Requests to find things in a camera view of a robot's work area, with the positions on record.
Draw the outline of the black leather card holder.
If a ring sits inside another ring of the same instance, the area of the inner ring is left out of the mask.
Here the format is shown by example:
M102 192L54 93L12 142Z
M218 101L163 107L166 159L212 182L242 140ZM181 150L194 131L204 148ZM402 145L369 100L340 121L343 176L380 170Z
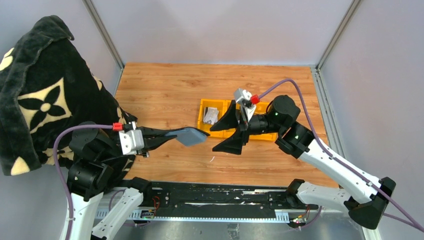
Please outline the black leather card holder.
M183 127L171 130L165 136L174 136L185 147L190 147L205 142L210 134L195 127Z

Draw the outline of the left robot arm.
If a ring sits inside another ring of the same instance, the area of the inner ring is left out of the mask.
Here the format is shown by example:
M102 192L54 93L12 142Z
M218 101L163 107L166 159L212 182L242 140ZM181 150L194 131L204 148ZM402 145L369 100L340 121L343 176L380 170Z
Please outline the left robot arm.
M148 206L156 211L161 200L154 193L152 183L134 177L118 202L95 223L103 196L120 184L136 156L146 158L150 151L169 140L190 147L208 136L193 127L155 129L137 126L135 122L104 125L86 121L63 131L56 138L54 148L67 134L71 134L69 146L74 158L67 176L61 177L67 199L62 240L111 240L137 207Z

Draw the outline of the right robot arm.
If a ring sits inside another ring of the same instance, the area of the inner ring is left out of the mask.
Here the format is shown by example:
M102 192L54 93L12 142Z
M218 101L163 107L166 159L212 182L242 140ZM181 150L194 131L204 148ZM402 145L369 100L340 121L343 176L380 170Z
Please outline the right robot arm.
M264 114L251 113L254 105L245 99L240 107L236 104L232 100L225 114L210 128L212 132L234 129L213 151L240 155L250 136L276 133L275 144L282 152L315 166L338 184L331 188L294 179L285 195L290 208L322 206L347 214L364 228L377 228L396 187L391 178L370 175L330 149L297 121L301 110L287 95L275 97Z

